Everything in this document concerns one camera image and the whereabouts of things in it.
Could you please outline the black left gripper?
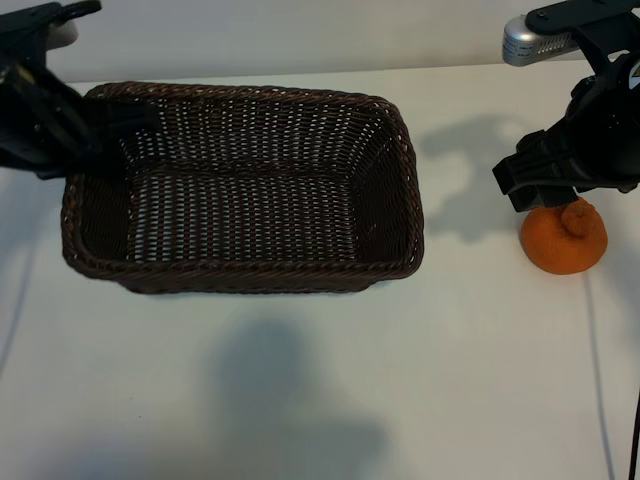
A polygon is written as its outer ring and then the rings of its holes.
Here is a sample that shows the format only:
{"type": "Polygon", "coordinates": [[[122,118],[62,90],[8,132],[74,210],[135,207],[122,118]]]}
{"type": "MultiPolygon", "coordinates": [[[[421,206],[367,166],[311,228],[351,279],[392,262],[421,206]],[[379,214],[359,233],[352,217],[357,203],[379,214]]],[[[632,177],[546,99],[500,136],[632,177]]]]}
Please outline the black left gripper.
{"type": "Polygon", "coordinates": [[[160,127],[153,105],[88,102],[51,72],[1,56],[1,166],[43,180],[79,172],[106,181],[125,178],[121,138],[95,153],[95,132],[135,133],[160,127]]]}

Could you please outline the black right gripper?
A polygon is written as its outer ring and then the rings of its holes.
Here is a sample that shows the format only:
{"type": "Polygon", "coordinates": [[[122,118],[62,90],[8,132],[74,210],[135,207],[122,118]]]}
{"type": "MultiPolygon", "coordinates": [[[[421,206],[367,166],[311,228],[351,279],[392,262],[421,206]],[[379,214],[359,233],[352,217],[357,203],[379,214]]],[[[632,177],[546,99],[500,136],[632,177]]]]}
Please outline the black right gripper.
{"type": "Polygon", "coordinates": [[[551,135],[525,135],[492,172],[518,213],[575,201],[575,190],[639,186],[639,56],[581,79],[551,135]]]}

